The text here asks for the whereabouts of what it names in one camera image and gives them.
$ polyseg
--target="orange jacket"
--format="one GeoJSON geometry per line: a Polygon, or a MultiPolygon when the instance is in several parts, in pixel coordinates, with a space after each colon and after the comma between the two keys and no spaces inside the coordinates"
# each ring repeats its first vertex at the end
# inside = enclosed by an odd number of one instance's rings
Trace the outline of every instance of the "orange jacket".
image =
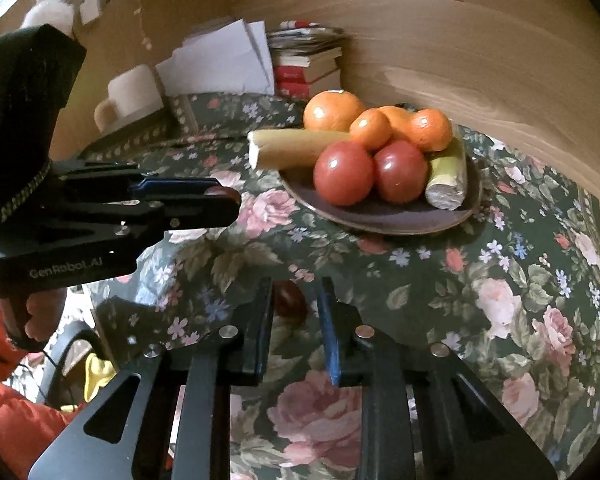
{"type": "MultiPolygon", "coordinates": [[[[0,381],[24,355],[9,343],[0,314],[0,381]]],[[[0,456],[20,480],[26,480],[35,461],[74,416],[30,402],[0,382],[0,456]]]]}

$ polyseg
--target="wooden wall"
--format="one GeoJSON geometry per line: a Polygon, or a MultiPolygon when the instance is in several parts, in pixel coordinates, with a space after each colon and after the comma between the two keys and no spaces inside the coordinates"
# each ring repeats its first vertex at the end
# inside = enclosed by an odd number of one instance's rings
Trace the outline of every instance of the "wooden wall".
{"type": "Polygon", "coordinates": [[[352,35],[345,88],[409,101],[536,155],[600,196],[600,18],[588,0],[234,0],[250,20],[352,35]]]}
{"type": "MultiPolygon", "coordinates": [[[[142,22],[152,49],[142,44],[137,0],[111,0],[102,15],[82,26],[75,20],[78,41],[87,57],[75,82],[67,107],[61,111],[51,145],[53,158],[67,158],[100,133],[93,121],[96,105],[107,96],[107,85],[115,76],[138,64],[154,66],[168,58],[191,28],[229,13],[230,0],[141,0],[142,22]]],[[[35,0],[19,0],[0,19],[0,35],[20,26],[35,0]]]]}

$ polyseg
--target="fruit plate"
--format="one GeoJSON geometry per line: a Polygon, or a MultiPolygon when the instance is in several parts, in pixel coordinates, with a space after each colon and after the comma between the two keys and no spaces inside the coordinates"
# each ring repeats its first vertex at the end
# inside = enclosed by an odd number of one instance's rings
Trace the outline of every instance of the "fruit plate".
{"type": "Polygon", "coordinates": [[[337,207],[326,202],[314,187],[313,168],[280,171],[285,189],[298,202],[319,215],[344,226],[383,235],[424,235],[438,233],[467,220],[480,207],[480,172],[467,157],[467,196],[455,211],[436,209],[424,198],[398,206],[380,200],[373,191],[362,202],[337,207]]]}

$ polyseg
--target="person's hand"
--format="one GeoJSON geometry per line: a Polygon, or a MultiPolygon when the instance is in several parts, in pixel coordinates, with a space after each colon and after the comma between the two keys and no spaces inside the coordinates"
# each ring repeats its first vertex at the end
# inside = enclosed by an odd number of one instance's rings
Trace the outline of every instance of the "person's hand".
{"type": "Polygon", "coordinates": [[[27,336],[39,342],[49,339],[58,328],[65,301],[65,288],[31,294],[27,298],[27,311],[31,319],[24,327],[27,336]]]}

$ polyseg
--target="yellow object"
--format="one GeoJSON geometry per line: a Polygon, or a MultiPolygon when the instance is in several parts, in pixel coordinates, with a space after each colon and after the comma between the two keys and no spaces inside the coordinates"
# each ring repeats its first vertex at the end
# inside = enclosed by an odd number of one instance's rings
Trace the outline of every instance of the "yellow object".
{"type": "Polygon", "coordinates": [[[249,164],[254,170],[312,167],[324,149],[349,132],[331,130],[253,130],[249,135],[249,164]]]}
{"type": "Polygon", "coordinates": [[[111,361],[98,359],[96,354],[89,354],[85,362],[84,400],[91,402],[101,388],[104,388],[116,375],[111,361]]]}
{"type": "Polygon", "coordinates": [[[429,153],[431,172],[424,195],[433,207],[453,211],[466,197],[467,174],[464,142],[454,137],[441,152],[429,153]]]}

